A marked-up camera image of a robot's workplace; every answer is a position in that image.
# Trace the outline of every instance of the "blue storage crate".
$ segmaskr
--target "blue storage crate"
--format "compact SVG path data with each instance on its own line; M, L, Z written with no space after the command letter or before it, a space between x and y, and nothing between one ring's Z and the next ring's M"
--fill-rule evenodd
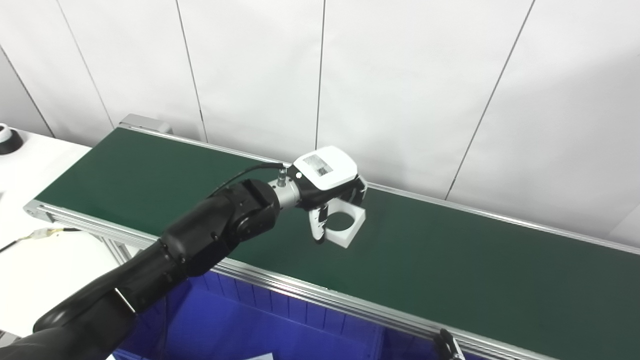
M374 323L208 272L139 316L114 356L242 360L271 352L275 360L377 360L382 336Z

